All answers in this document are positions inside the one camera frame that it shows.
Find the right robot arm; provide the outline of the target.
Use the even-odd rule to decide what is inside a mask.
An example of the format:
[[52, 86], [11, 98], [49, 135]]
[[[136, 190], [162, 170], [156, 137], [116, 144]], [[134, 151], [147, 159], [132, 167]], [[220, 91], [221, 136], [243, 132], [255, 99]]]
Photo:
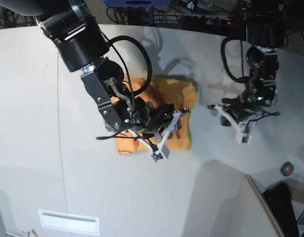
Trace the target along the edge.
[[[82, 71], [81, 80], [95, 101], [112, 138], [130, 138], [143, 144], [154, 160], [167, 159], [170, 134], [181, 128], [188, 108], [173, 104], [154, 107], [140, 95], [152, 81], [152, 64], [145, 48], [130, 36], [108, 39], [83, 0], [0, 0], [0, 5], [22, 16], [33, 17], [43, 34], [59, 51], [67, 69]], [[106, 57], [114, 43], [128, 41], [141, 52], [147, 65], [144, 84], [134, 90], [125, 63]]]

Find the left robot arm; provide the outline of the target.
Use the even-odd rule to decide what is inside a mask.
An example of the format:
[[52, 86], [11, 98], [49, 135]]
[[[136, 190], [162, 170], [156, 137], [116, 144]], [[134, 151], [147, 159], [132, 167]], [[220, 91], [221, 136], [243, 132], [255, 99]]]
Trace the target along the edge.
[[[268, 112], [277, 100], [275, 77], [279, 69], [276, 49], [283, 46], [285, 4], [282, 0], [239, 1], [239, 35], [227, 36], [220, 45], [224, 69], [236, 83], [244, 85], [244, 91], [236, 98], [223, 98], [221, 104], [208, 105], [221, 116], [223, 126], [235, 129], [235, 141], [248, 144], [256, 123], [279, 112]], [[250, 67], [248, 76], [235, 77], [226, 59], [226, 45], [234, 40], [246, 40], [251, 47], [246, 53]]]

